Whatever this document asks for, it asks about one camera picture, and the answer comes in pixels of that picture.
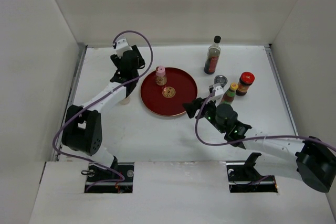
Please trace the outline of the pink-lid spice shaker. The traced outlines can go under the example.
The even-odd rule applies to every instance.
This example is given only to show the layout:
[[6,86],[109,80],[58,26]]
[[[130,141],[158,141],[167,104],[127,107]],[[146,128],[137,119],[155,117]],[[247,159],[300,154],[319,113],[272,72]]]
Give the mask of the pink-lid spice shaker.
[[155,70],[155,83],[164,86],[167,83],[166,71],[163,66],[157,66]]

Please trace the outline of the yellow-lid spice shaker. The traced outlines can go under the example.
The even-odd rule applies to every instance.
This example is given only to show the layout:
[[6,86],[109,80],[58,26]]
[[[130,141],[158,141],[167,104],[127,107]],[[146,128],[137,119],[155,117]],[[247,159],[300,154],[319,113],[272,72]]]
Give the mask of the yellow-lid spice shaker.
[[131,98],[127,97],[127,98],[123,99],[122,101],[120,101],[120,104],[121,105],[127,105],[130,102],[130,100],[131,100]]

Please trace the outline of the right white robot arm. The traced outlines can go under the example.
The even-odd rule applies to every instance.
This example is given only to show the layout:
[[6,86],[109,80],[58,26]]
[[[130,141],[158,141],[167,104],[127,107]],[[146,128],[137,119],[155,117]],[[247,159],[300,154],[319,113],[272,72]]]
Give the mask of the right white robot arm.
[[210,97],[184,103],[189,118],[205,118],[224,135],[219,146],[232,146],[253,153],[245,161],[244,175],[257,179],[266,175],[297,179],[321,193],[329,192],[335,179],[335,147],[316,137],[268,135],[238,120],[229,104],[217,105]]

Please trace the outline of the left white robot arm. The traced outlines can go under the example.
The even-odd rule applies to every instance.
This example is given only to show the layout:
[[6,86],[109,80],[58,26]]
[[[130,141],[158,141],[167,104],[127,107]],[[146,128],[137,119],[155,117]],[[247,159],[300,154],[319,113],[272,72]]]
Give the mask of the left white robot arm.
[[139,70],[145,67],[145,61],[136,45],[123,42],[115,45],[116,53],[111,56],[117,70],[109,84],[93,99],[82,105],[71,105],[66,112],[66,121],[62,127],[62,145],[80,152],[70,157],[89,161],[100,168],[100,175],[106,181],[113,181],[118,175],[115,166],[116,157],[102,146],[102,112],[111,109],[127,99],[137,86]]

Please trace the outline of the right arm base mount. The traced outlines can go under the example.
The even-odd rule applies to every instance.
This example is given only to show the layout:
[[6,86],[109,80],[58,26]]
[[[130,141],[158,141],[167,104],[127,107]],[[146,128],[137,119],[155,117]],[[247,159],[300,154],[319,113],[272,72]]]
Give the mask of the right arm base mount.
[[261,153],[251,153],[245,161],[226,162],[229,191],[231,193],[277,193],[273,175],[261,175],[255,169]]

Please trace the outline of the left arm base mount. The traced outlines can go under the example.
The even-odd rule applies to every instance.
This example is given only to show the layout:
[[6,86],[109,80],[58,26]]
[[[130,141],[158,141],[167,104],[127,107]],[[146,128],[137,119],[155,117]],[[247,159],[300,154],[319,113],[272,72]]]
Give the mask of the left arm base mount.
[[114,168],[124,176],[121,177],[109,170],[89,164],[81,175],[86,177],[85,190],[87,194],[129,194],[133,192],[134,163],[118,163]]

